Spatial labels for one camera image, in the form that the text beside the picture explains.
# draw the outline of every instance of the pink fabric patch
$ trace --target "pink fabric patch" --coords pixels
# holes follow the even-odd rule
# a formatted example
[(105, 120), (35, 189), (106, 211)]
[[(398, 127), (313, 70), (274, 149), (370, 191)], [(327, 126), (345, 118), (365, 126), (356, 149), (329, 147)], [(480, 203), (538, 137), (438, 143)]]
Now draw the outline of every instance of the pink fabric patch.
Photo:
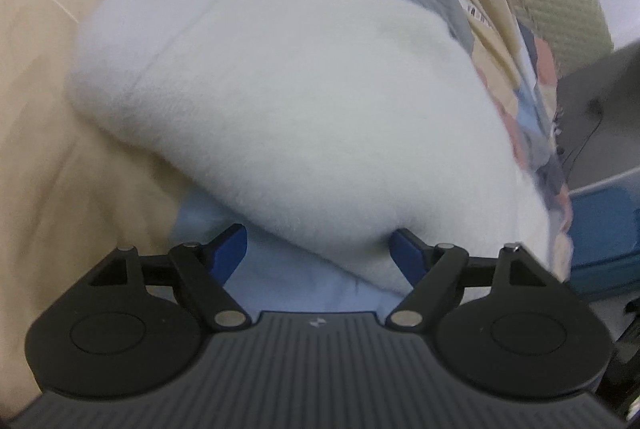
[(544, 86), (558, 86), (556, 64), (554, 55), (546, 41), (535, 38), (536, 51), (538, 52), (538, 82)]
[(484, 84), (484, 88), (486, 88), (487, 92), (491, 96), (491, 100), (494, 101), (494, 105), (497, 108), (498, 113), (500, 114), (502, 123), (504, 124), (504, 127), (509, 134), (511, 147), (513, 148), (513, 158), (521, 169), (527, 169), (527, 157), (524, 150), (522, 149), (522, 146), (520, 145), (520, 135), (518, 134), (520, 132), (520, 127), (518, 126), (518, 123), (513, 117), (511, 117), (502, 103), (499, 100), (495, 99), (491, 94), (491, 91), (489, 90), (489, 83), (487, 82), (486, 75), (484, 74), (482, 69), (476, 66), (476, 72), (478, 72), (478, 76), (480, 77), (482, 84)]
[(574, 210), (571, 207), (571, 199), (569, 198), (569, 187), (567, 184), (562, 185), (560, 194), (558, 195), (558, 202), (564, 209), (564, 223), (562, 224), (562, 232), (568, 232), (569, 227), (574, 221)]

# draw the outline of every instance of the black cable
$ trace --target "black cable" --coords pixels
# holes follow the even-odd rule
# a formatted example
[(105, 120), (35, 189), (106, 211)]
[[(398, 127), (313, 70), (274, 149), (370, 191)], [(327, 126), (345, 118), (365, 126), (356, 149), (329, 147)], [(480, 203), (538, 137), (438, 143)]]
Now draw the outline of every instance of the black cable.
[[(569, 183), (569, 178), (571, 178), (571, 171), (574, 170), (574, 165), (575, 165), (575, 161), (578, 160), (578, 157), (582, 154), (582, 150), (587, 146), (587, 144), (589, 143), (589, 141), (591, 140), (591, 137), (593, 135), (595, 135), (595, 133), (597, 132), (598, 128), (600, 127), (600, 125), (602, 124), (602, 121), (604, 120), (604, 113), (600, 114), (600, 120), (598, 120), (598, 123), (596, 124), (596, 127), (593, 128), (593, 131), (587, 136), (587, 138), (585, 139), (585, 141), (582, 143), (582, 145), (580, 146), (580, 151), (578, 151), (578, 154), (574, 157), (574, 161), (571, 163), (571, 167), (569, 168), (569, 171), (567, 171), (566, 174), (566, 182), (567, 184)], [(571, 153), (569, 153), (569, 155), (567, 155), (567, 157), (564, 159), (564, 162), (562, 163), (562, 165), (565, 164), (565, 162), (569, 159), (569, 157), (571, 156), (571, 154), (575, 151), (576, 148), (573, 148), (571, 150)]]
[(580, 142), (578, 142), (578, 144), (571, 151), (569, 151), (569, 154), (564, 157), (564, 160), (562, 160), (562, 168), (564, 168), (566, 163), (569, 161), (569, 158), (571, 158), (571, 155), (575, 153), (575, 150), (583, 146), (584, 142), (589, 141), (590, 135), (591, 134), (586, 135)]

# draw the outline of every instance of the gray object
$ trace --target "gray object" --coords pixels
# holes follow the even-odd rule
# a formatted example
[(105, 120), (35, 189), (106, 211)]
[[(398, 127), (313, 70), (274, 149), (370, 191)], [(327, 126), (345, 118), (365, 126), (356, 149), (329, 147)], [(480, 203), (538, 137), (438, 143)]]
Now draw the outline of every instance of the gray object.
[(622, 429), (593, 396), (546, 403), (479, 392), (421, 336), (373, 314), (264, 313), (214, 336), (196, 365), (137, 398), (90, 402), (46, 392), (15, 429)]

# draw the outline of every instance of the folded white cloth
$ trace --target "folded white cloth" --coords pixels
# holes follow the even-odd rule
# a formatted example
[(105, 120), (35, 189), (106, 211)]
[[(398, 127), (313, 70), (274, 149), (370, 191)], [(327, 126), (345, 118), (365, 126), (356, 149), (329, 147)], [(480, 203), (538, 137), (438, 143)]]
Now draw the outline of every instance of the folded white cloth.
[(406, 227), (548, 265), (548, 216), (471, 60), (405, 0), (105, 0), (72, 101), (265, 231), (385, 289)]

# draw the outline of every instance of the light blue cloth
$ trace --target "light blue cloth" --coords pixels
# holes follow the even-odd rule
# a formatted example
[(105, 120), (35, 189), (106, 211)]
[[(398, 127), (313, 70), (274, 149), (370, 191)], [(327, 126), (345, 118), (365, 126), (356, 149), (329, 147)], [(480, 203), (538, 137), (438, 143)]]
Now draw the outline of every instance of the light blue cloth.
[(200, 189), (182, 203), (171, 242), (208, 243), (233, 223), (246, 227), (248, 248), (225, 289), (254, 320), (261, 311), (371, 311), (382, 321), (402, 300), (401, 295), (268, 234)]

